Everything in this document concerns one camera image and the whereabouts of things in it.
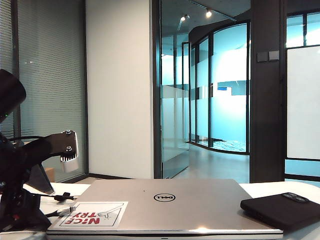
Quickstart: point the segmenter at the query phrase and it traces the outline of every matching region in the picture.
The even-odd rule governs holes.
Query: dell logo
[[[153,198],[158,202],[171,202],[176,199],[176,196],[170,193],[159,193],[155,195]]]

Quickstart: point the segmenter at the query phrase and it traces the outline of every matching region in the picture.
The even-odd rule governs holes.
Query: wall switch
[[[258,52],[256,54],[256,61],[258,63],[260,62],[267,62],[268,61],[268,52],[267,51],[261,51],[261,52]]]
[[[278,61],[280,59],[279,51],[269,51],[269,61]]]

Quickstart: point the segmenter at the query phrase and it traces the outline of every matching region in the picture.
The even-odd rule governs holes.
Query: desk
[[[62,195],[64,192],[70,193],[72,196],[81,195],[90,185],[89,184],[71,184],[71,183],[52,183],[56,195]],[[298,195],[304,196],[309,200],[320,204],[320,188],[295,181],[281,181],[281,182],[264,182],[264,183],[242,183],[240,186],[253,198],[259,198],[269,195],[281,194],[286,192],[293,192]],[[39,193],[34,188],[25,185],[24,187],[30,192]],[[43,213],[51,213],[57,209],[71,206],[72,200],[67,200],[64,203],[57,204],[52,197],[42,197],[40,209]],[[5,233],[0,236],[1,240],[17,240],[25,239],[31,234],[25,233]],[[43,233],[38,233],[35,239],[46,239]],[[284,240],[320,240],[320,222],[314,223],[300,230],[293,232],[284,232]]]

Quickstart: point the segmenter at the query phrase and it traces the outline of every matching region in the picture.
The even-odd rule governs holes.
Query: black case
[[[242,200],[240,207],[249,216],[281,230],[320,221],[320,204],[291,192]]]

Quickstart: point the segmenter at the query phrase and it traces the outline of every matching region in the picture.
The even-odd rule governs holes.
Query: laptop
[[[244,214],[251,197],[232,179],[96,180],[50,239],[281,239],[283,231]]]

